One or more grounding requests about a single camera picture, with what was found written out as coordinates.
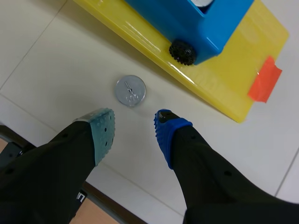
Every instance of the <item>yellow plastic board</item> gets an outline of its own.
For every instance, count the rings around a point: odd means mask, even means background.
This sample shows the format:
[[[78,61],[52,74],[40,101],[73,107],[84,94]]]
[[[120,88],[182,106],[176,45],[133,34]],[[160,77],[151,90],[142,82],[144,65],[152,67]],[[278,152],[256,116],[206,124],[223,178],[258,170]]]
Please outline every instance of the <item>yellow plastic board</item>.
[[[124,0],[74,1],[237,122],[244,121],[253,104],[247,93],[258,71],[268,56],[278,57],[289,36],[266,6],[255,0],[219,56],[196,66],[184,66],[170,56],[171,43]]]

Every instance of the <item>screw hole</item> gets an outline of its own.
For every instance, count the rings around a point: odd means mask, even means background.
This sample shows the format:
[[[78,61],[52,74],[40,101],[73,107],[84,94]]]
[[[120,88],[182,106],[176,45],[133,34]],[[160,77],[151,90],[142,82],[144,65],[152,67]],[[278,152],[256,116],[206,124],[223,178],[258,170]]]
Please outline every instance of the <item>screw hole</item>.
[[[13,168],[9,168],[7,171],[5,171],[5,174],[12,174],[14,172]]]
[[[224,172],[224,175],[225,175],[225,176],[232,176],[232,173],[229,172],[229,171],[225,171],[225,172]]]

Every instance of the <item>silver disc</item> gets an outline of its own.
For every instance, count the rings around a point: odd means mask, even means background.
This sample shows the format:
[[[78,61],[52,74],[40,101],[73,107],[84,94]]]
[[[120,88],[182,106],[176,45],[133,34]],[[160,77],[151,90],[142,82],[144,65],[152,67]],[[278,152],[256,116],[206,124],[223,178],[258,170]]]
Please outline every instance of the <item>silver disc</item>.
[[[116,98],[126,106],[136,106],[145,97],[146,87],[137,76],[124,76],[117,81],[115,86]]]

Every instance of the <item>textured gripper pad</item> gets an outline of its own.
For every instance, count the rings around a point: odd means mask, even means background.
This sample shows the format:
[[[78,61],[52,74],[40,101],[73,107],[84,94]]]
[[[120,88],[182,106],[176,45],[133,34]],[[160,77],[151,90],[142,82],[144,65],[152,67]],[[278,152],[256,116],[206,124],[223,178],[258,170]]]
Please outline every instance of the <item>textured gripper pad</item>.
[[[115,133],[115,116],[111,109],[99,109],[75,121],[86,121],[90,123],[93,143],[94,160],[97,166],[111,149]]]

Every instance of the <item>blue rubber fingertip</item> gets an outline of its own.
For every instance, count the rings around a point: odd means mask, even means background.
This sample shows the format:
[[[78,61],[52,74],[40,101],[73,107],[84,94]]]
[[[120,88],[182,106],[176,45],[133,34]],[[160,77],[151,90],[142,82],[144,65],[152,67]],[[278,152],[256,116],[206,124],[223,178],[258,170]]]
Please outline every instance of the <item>blue rubber fingertip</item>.
[[[184,118],[172,119],[172,120],[168,120],[165,123],[161,123],[159,121],[160,112],[171,112],[171,111],[166,109],[159,110],[155,114],[154,124],[156,130],[156,138],[160,146],[160,149],[164,154],[168,167],[170,169],[173,169],[171,164],[171,143],[172,143],[173,134],[179,128],[184,126],[193,126],[193,124]]]

